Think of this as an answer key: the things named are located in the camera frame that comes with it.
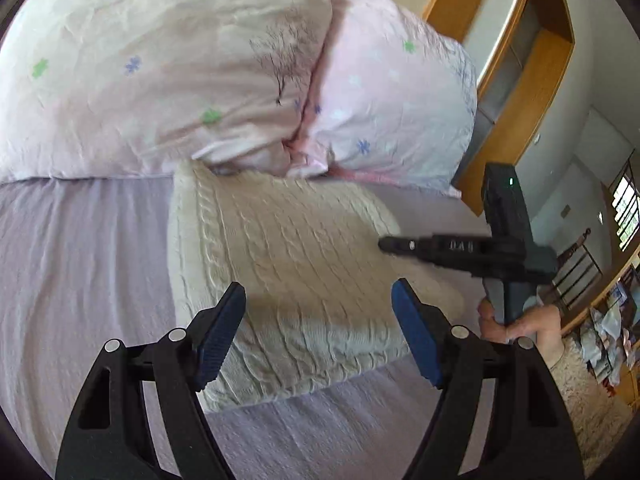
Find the person's right hand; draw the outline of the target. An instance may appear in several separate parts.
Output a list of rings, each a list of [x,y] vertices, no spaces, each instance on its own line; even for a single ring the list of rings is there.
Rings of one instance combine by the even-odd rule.
[[[506,344],[521,337],[535,338],[537,349],[549,368],[562,358],[561,315],[553,304],[531,307],[509,326],[496,321],[494,306],[487,298],[480,302],[477,312],[484,339]]]

